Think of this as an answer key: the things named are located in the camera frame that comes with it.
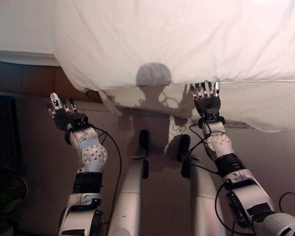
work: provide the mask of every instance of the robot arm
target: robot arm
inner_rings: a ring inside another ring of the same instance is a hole
[[[70,107],[57,94],[50,95],[53,107],[49,109],[58,129],[65,131],[65,140],[72,145],[83,163],[77,170],[73,192],[69,196],[62,217],[60,235],[97,235],[102,227],[103,213],[97,210],[101,203],[103,166],[106,149],[98,140],[88,117],[81,114],[70,100]]]
[[[192,85],[194,103],[202,117],[199,127],[206,137],[206,149],[214,161],[224,187],[235,222],[251,228],[256,235],[295,236],[295,217],[276,213],[268,194],[236,155],[219,116],[219,82]]]

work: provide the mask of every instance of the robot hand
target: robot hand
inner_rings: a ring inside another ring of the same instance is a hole
[[[67,131],[69,129],[77,129],[88,124],[88,117],[81,114],[72,99],[69,100],[70,105],[67,106],[65,100],[61,101],[56,93],[50,94],[53,107],[48,111],[56,123],[58,129]]]
[[[217,81],[212,88],[211,82],[191,85],[193,101],[198,113],[206,120],[217,120],[221,101],[219,98],[220,83]]]

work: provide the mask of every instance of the white bedsheet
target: white bedsheet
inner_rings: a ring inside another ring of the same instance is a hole
[[[295,82],[295,0],[58,0],[54,53],[79,90]]]
[[[148,110],[198,120],[189,86],[106,90],[118,107]],[[295,130],[295,83],[237,82],[221,85],[220,115],[265,132]]]

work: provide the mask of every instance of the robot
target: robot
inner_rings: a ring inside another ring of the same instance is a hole
[[[232,148],[232,142],[225,133],[224,118],[219,115],[219,82],[191,85],[191,92],[201,116],[198,125],[205,136],[199,143],[205,144],[206,152],[223,181],[216,191],[207,169],[199,166],[198,160],[190,155],[194,148],[188,150],[190,137],[184,135],[177,158],[182,163],[182,176],[190,179],[193,235],[223,236],[226,235],[225,228],[231,230],[223,223],[218,201],[218,194],[224,187],[228,191],[226,198],[234,221],[254,232],[248,235],[295,236],[295,217],[275,212],[268,194]],[[56,126],[65,131],[65,140],[74,147],[84,165],[76,173],[59,235],[99,236],[103,212],[97,208],[101,202],[100,188],[107,152],[98,140],[98,128],[89,124],[88,117],[76,109],[72,100],[68,107],[52,93],[51,101],[53,108],[49,111]],[[141,183],[148,177],[147,152],[148,132],[145,130],[140,134],[139,151],[132,157],[133,163],[113,207],[107,232],[109,236],[140,234]]]

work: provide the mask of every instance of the white robot part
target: white robot part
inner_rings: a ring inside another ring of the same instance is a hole
[[[223,155],[235,153],[232,142],[225,133],[213,133],[207,139],[208,147],[216,152],[216,158]]]
[[[70,142],[84,164],[78,173],[103,172],[107,151],[92,127],[70,133]]]

